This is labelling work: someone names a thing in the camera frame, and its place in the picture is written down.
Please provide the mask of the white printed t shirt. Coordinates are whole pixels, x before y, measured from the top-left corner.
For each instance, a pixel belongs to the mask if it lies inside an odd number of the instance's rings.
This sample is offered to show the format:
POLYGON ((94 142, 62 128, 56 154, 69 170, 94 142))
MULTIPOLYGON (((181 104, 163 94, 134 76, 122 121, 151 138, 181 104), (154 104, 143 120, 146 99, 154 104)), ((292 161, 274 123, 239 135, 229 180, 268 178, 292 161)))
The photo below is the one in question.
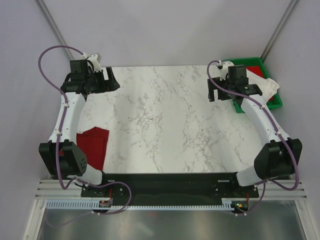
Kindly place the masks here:
POLYGON ((253 73, 250 70, 246 70, 249 84, 256 84, 262 91, 264 102, 267 103, 280 88, 279 84, 271 78, 263 78, 253 73))

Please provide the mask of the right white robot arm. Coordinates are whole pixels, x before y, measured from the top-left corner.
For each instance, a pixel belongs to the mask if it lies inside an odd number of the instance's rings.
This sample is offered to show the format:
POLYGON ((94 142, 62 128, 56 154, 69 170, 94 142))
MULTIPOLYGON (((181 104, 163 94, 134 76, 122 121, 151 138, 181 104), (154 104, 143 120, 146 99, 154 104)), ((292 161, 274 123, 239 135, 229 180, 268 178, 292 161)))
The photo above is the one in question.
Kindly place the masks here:
POLYGON ((257 84, 250 84, 247 68, 232 62, 212 60, 206 71, 215 66, 218 74, 208 76, 208 99, 235 101, 250 118, 260 138, 262 149, 253 165, 236 174, 236 180, 229 184, 229 191, 235 197, 242 196, 247 186, 270 181, 284 190, 295 190, 300 182, 298 163, 302 143, 291 138, 278 124, 269 110, 263 93, 257 84))

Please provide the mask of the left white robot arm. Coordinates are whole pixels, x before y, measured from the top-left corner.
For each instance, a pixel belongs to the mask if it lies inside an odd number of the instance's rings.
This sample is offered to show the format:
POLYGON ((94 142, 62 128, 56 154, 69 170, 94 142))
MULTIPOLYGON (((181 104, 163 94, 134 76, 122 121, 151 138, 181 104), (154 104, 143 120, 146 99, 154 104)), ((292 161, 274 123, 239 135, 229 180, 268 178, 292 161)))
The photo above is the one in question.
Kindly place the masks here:
POLYGON ((102 68, 100 61, 97 53, 70 61, 70 73, 60 87, 63 94, 54 130, 38 151, 52 176, 92 184, 92 191, 104 197, 110 191, 109 183, 102 180, 102 171, 88 163, 86 154, 77 145, 79 120, 88 95, 120 88, 112 68, 102 68))

